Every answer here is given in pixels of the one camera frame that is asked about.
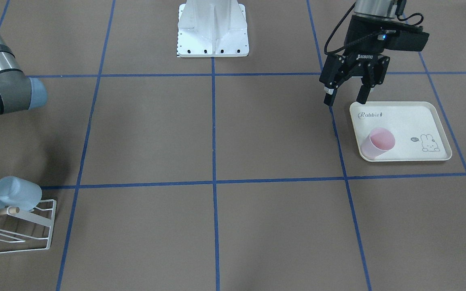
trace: pink cup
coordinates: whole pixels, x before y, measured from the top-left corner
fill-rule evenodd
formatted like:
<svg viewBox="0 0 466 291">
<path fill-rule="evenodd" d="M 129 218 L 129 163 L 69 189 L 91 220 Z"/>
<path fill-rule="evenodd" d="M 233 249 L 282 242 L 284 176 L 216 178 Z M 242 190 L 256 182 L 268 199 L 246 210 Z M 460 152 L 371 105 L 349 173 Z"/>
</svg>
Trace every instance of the pink cup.
<svg viewBox="0 0 466 291">
<path fill-rule="evenodd" d="M 383 128 L 376 127 L 361 144 L 361 153 L 370 160 L 389 151 L 394 147 L 393 134 Z"/>
</svg>

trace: blue grid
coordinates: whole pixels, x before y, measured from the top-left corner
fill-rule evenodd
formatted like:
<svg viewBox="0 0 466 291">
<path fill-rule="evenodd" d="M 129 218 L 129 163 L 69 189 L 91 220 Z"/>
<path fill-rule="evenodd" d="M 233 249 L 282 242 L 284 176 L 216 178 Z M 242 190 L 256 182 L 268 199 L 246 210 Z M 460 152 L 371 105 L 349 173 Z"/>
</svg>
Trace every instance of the blue grid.
<svg viewBox="0 0 466 291">
<path fill-rule="evenodd" d="M 5 7 L 2 12 L 2 16 L 0 18 L 0 27 L 2 26 L 3 20 L 5 18 L 8 6 L 11 0 L 7 0 Z M 371 282 L 370 282 L 370 274 L 368 272 L 368 267 L 366 265 L 366 260 L 364 256 L 364 248 L 362 246 L 362 239 L 358 228 L 357 223 L 357 216 L 355 212 L 355 206 L 353 205 L 352 201 L 352 194 L 350 190 L 350 180 L 372 180 L 372 179 L 410 179 L 410 178 L 418 178 L 418 177 L 466 177 L 466 162 L 464 156 L 461 152 L 461 149 L 458 145 L 458 141 L 455 137 L 455 134 L 452 130 L 451 124 L 449 123 L 447 114 L 443 109 L 442 102 L 438 96 L 438 92 L 435 88 L 434 82 L 432 81 L 431 75 L 433 74 L 466 74 L 466 72 L 430 72 L 427 69 L 427 65 L 425 60 L 422 56 L 422 53 L 419 53 L 420 60 L 425 68 L 424 72 L 387 72 L 387 74 L 425 74 L 429 78 L 429 82 L 435 94 L 436 100 L 438 101 L 438 105 L 442 111 L 442 115 L 445 119 L 449 132 L 455 142 L 455 146 L 457 148 L 458 154 L 461 158 L 461 162 L 464 166 L 465 172 L 464 173 L 430 173 L 430 174 L 410 174 L 410 175 L 368 175 L 368 176 L 348 176 L 346 174 L 346 167 L 344 164 L 343 153 L 341 148 L 341 143 L 339 140 L 339 135 L 337 131 L 337 126 L 335 125 L 335 117 L 333 114 L 333 110 L 330 107 L 329 111 L 332 118 L 333 130 L 335 133 L 335 138 L 338 144 L 339 150 L 339 159 L 340 164 L 342 167 L 343 176 L 342 177 L 303 177 L 303 178 L 279 178 L 279 179 L 241 179 L 241 180 L 218 180 L 216 177 L 216 127 L 215 127 L 215 77 L 216 76 L 312 76 L 312 75 L 319 75 L 320 72 L 260 72 L 260 73 L 216 73 L 215 72 L 215 60 L 211 59 L 211 73 L 209 74 L 102 74 L 102 68 L 105 61 L 105 53 L 107 48 L 107 43 L 109 41 L 109 33 L 111 31 L 112 26 L 112 19 L 114 14 L 114 7 L 115 7 L 116 0 L 112 1 L 110 14 L 109 14 L 109 22 L 107 26 L 107 33 L 105 37 L 104 47 L 102 48 L 102 57 L 100 59 L 100 67 L 98 70 L 98 74 L 58 74 L 58 75 L 37 75 L 37 76 L 29 76 L 33 78 L 97 78 L 95 91 L 93 95 L 93 102 L 91 105 L 91 111 L 89 113 L 89 121 L 87 124 L 87 131 L 85 135 L 85 143 L 83 147 L 83 154 L 80 160 L 80 169 L 79 174 L 76 180 L 76 185 L 74 186 L 43 186 L 43 190 L 74 190 L 74 198 L 72 202 L 72 209 L 70 212 L 70 221 L 68 223 L 68 230 L 66 233 L 66 240 L 64 245 L 64 251 L 62 255 L 61 265 L 59 269 L 59 277 L 57 280 L 57 291 L 61 288 L 62 276 L 64 272 L 64 266 L 66 262 L 66 255 L 70 243 L 70 234 L 72 230 L 72 223 L 74 218 L 74 212 L 76 209 L 76 201 L 78 198 L 78 193 L 80 189 L 88 189 L 88 188 L 131 188 L 131 187 L 151 187 L 151 186 L 186 186 L 186 185 L 212 185 L 213 186 L 213 208 L 214 208 L 214 230 L 215 230 L 215 278 L 216 278 L 216 289 L 217 291 L 220 290 L 220 260 L 219 260 L 219 236 L 218 236 L 218 199 L 217 199 L 217 185 L 218 184 L 237 184 L 237 183 L 275 183 L 275 182 L 306 182 L 306 181 L 344 181 L 346 186 L 346 192 L 348 195 L 348 201 L 350 204 L 350 209 L 352 212 L 352 218 L 354 222 L 355 232 L 357 236 L 357 242 L 359 245 L 362 265 L 364 268 L 364 274 L 366 277 L 366 284 L 368 290 L 371 291 Z M 312 9 L 309 3 L 307 2 L 307 9 L 309 13 L 312 34 L 314 37 L 314 42 L 316 44 L 316 50 L 318 53 L 318 62 L 320 68 L 322 69 L 322 58 L 319 48 L 318 37 L 316 34 L 316 27 L 314 25 L 314 20 L 312 16 Z M 153 182 L 153 183 L 125 183 L 125 184 L 81 184 L 81 177 L 83 174 L 84 162 L 85 162 L 85 155 L 87 152 L 87 145 L 89 143 L 89 134 L 91 132 L 91 122 L 92 116 L 95 108 L 95 103 L 98 95 L 98 88 L 100 86 L 101 78 L 114 78 L 114 77 L 211 77 L 212 79 L 212 123 L 213 123 L 213 134 L 212 134 L 212 147 L 213 147 L 213 179 L 206 180 L 206 181 L 181 181 L 181 182 Z"/>
</svg>

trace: blue joint cap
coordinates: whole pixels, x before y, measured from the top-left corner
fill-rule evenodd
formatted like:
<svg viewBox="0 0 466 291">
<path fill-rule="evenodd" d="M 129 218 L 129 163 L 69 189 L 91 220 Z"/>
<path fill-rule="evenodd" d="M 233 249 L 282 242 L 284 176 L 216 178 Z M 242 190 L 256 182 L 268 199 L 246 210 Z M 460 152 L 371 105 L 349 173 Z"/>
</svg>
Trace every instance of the blue joint cap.
<svg viewBox="0 0 466 291">
<path fill-rule="evenodd" d="M 48 101 L 48 92 L 41 80 L 36 78 L 29 78 L 32 84 L 32 99 L 30 100 L 30 107 L 28 110 L 46 105 Z"/>
</svg>

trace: bunny illustration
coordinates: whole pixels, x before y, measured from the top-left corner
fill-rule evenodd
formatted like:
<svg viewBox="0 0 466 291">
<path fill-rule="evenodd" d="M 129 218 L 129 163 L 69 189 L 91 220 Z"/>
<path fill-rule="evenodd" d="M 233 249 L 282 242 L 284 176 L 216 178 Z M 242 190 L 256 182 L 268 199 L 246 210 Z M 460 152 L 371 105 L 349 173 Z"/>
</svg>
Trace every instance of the bunny illustration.
<svg viewBox="0 0 466 291">
<path fill-rule="evenodd" d="M 422 140 L 422 151 L 424 152 L 439 152 L 438 144 L 434 141 L 432 135 L 421 135 Z"/>
</svg>

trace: white tray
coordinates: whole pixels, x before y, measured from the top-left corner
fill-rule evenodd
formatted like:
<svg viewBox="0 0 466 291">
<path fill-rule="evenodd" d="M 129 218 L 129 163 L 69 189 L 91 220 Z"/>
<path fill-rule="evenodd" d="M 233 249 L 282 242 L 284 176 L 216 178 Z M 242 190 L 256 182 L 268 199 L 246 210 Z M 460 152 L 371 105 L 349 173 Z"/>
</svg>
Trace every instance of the white tray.
<svg viewBox="0 0 466 291">
<path fill-rule="evenodd" d="M 359 154 L 368 162 L 405 162 L 449 160 L 453 155 L 436 108 L 428 102 L 373 101 L 365 105 L 354 102 L 350 115 Z M 395 137 L 390 151 L 370 160 L 360 146 L 370 131 L 383 127 Z"/>
</svg>

